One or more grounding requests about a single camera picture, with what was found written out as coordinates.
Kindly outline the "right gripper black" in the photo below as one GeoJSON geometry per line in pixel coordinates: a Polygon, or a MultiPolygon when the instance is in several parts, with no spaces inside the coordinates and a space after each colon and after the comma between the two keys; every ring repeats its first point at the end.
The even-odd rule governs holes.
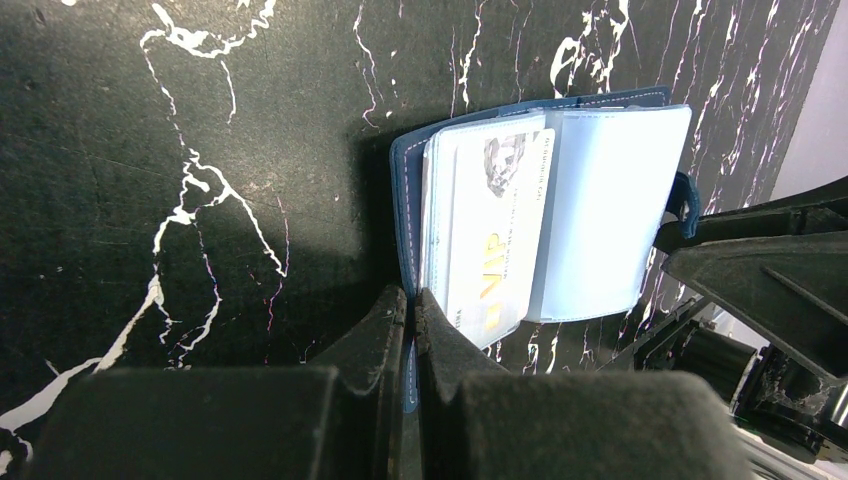
{"type": "Polygon", "coordinates": [[[719,333],[713,304],[695,297],[660,315],[605,368],[694,374],[767,445],[803,463],[846,463],[847,384],[824,379],[847,375],[846,229],[845,177],[702,215],[692,228],[663,225],[654,247],[677,250],[664,270],[780,350],[719,333]]]}

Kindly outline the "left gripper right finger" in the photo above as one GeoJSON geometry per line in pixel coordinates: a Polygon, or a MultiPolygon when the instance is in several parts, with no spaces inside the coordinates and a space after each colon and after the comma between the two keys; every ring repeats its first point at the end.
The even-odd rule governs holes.
{"type": "Polygon", "coordinates": [[[749,479],[718,396],[684,372],[523,376],[488,358],[433,294],[415,304],[428,479],[749,479]]]}

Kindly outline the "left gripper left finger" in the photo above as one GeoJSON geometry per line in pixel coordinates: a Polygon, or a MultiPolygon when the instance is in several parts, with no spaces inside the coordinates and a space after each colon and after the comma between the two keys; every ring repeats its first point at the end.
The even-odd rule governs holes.
{"type": "Polygon", "coordinates": [[[297,367],[117,369],[61,399],[30,479],[394,479],[407,298],[297,367]]]}

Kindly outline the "blue leather card holder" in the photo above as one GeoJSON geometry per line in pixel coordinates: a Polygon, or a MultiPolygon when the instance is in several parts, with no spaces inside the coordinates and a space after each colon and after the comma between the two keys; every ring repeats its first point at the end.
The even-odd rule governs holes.
{"type": "Polygon", "coordinates": [[[665,214],[692,238],[679,170],[692,110],[665,87],[525,101],[429,124],[389,149],[403,290],[479,349],[522,322],[638,303],[665,214]]]}

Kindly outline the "silver credit card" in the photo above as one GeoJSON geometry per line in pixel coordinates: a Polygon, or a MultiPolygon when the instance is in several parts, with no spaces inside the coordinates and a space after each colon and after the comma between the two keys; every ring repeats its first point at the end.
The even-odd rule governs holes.
{"type": "Polygon", "coordinates": [[[555,139],[551,128],[486,133],[456,152],[440,304],[479,349],[528,312],[555,139]]]}

